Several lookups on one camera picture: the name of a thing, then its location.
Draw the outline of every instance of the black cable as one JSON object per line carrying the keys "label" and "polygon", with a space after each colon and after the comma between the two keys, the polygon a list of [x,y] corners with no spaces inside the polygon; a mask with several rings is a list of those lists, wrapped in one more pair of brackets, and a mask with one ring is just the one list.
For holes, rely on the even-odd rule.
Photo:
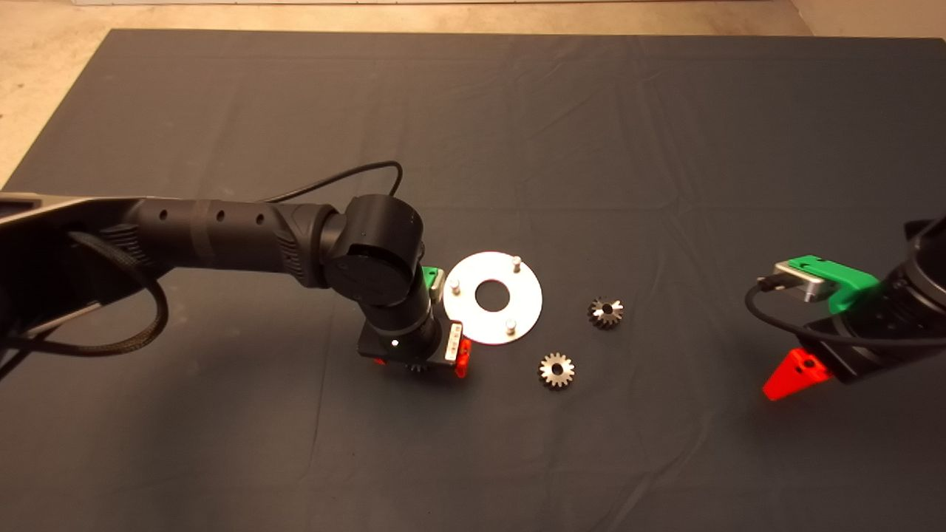
{"label": "black cable", "polygon": [[782,330],[791,332],[796,336],[801,338],[806,338],[809,340],[814,340],[817,342],[825,342],[827,344],[834,344],[836,346],[854,346],[854,347],[866,347],[868,349],[901,349],[901,348],[911,348],[911,347],[946,347],[946,338],[917,338],[917,339],[888,339],[888,338],[859,338],[855,336],[841,336],[839,334],[828,334],[825,332],[818,332],[816,330],[811,330],[809,328],[804,328],[797,326],[792,323],[780,320],[775,316],[771,316],[759,310],[759,307],[756,307],[755,298],[760,292],[763,292],[764,289],[768,288],[767,285],[762,284],[764,279],[760,279],[760,284],[754,285],[745,293],[745,307],[749,309],[749,312],[769,324],[772,327],[780,328]]}
{"label": "black cable", "polygon": [[137,281],[142,288],[150,292],[151,296],[154,297],[154,304],[157,307],[154,320],[140,332],[125,340],[101,346],[78,346],[60,342],[47,342],[37,337],[0,339],[0,349],[42,351],[74,357],[108,357],[130,353],[150,344],[151,341],[161,334],[161,331],[164,330],[167,325],[167,298],[165,297],[165,292],[161,289],[161,285],[158,284],[153,277],[141,270],[138,261],[134,257],[105,240],[94,235],[89,235],[88,233],[70,232],[68,235],[69,238],[77,244],[92,250],[111,262],[115,268]]}
{"label": "black cable", "polygon": [[344,172],[337,173],[331,177],[326,177],[325,179],[321,181],[316,181],[315,183],[311,183],[301,188],[296,188],[295,190],[292,190],[291,192],[284,192],[282,194],[279,194],[278,196],[272,196],[271,198],[267,198],[265,200],[259,200],[259,201],[265,202],[267,204],[278,204],[278,203],[284,202],[285,200],[291,200],[292,198],[302,196],[303,194],[311,192],[312,190],[317,190],[319,188],[322,188],[323,186],[331,185],[335,182],[341,181],[342,179],[351,177],[353,175],[358,175],[360,173],[376,170],[379,168],[396,168],[397,169],[397,175],[394,177],[394,184],[391,186],[391,191],[388,192],[389,196],[394,196],[394,194],[397,192],[397,188],[401,186],[401,178],[404,177],[404,168],[401,167],[401,164],[398,163],[397,161],[379,161],[377,163],[368,163],[367,165],[361,165],[360,167],[350,168]]}
{"label": "black cable", "polygon": [[[47,336],[55,332],[57,328],[58,327],[53,327],[49,330],[44,330],[43,332],[34,336],[32,339],[44,340]],[[20,365],[22,361],[26,360],[26,357],[28,357],[29,353],[32,353],[32,352],[33,352],[32,349],[20,349],[19,351],[16,352],[16,354],[10,357],[9,360],[7,360],[6,364],[3,364],[2,366],[0,366],[0,381],[2,381],[7,375],[9,375],[10,371],[13,371],[14,369],[16,369],[16,366]]]}

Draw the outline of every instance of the robotic arm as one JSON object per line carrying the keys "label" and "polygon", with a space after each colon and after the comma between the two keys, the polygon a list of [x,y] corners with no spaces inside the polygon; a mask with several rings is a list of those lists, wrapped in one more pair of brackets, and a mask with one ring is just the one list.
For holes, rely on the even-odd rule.
{"label": "robotic arm", "polygon": [[361,355],[462,376],[469,343],[437,308],[444,276],[420,265],[422,234],[417,212],[387,195],[354,198],[340,213],[323,204],[0,193],[0,350],[57,352],[27,337],[141,290],[136,275],[116,274],[124,260],[126,271],[132,264],[152,279],[176,267],[210,268],[331,288],[365,315]]}
{"label": "robotic arm", "polygon": [[[883,280],[821,257],[775,266],[746,294],[765,323],[795,334],[793,349],[766,383],[772,400],[837,377],[843,383],[936,355],[946,349],[946,216],[910,222],[906,260]],[[805,302],[828,300],[831,317],[804,327],[756,307],[758,293],[784,291]]]}

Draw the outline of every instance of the circular metal plate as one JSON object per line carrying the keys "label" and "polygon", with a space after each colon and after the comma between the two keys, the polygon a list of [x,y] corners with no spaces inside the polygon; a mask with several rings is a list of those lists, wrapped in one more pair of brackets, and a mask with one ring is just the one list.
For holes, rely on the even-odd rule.
{"label": "circular metal plate", "polygon": [[[509,291],[509,304],[492,312],[476,301],[476,289],[497,281]],[[447,275],[444,310],[451,320],[463,322],[464,336],[491,346],[521,338],[542,312],[542,287],[532,269],[518,257],[485,251],[460,261]]]}

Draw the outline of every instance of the concrete floor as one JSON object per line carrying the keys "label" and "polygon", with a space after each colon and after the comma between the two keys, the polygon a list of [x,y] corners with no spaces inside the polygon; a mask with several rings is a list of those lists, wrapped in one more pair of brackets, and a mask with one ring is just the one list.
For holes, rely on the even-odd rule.
{"label": "concrete floor", "polygon": [[66,0],[0,0],[0,186],[113,27],[946,37],[946,1],[81,8]]}

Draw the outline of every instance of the green bracket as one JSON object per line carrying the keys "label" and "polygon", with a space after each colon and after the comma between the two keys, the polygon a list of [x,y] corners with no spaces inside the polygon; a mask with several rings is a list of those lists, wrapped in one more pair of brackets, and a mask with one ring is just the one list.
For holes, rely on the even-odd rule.
{"label": "green bracket", "polygon": [[440,273],[440,268],[434,266],[421,266],[420,269],[424,272],[424,284],[427,285],[427,290],[430,290],[430,287],[433,286],[433,281],[437,280],[437,275]]}
{"label": "green bracket", "polygon": [[444,297],[444,280],[447,276],[444,271],[434,266],[421,266],[421,275],[424,276],[424,284],[430,293],[430,301],[436,305]]}
{"label": "green bracket", "polygon": [[837,292],[828,298],[828,310],[832,314],[847,310],[861,293],[880,283],[877,277],[871,274],[814,255],[790,258],[788,265],[837,285]]}

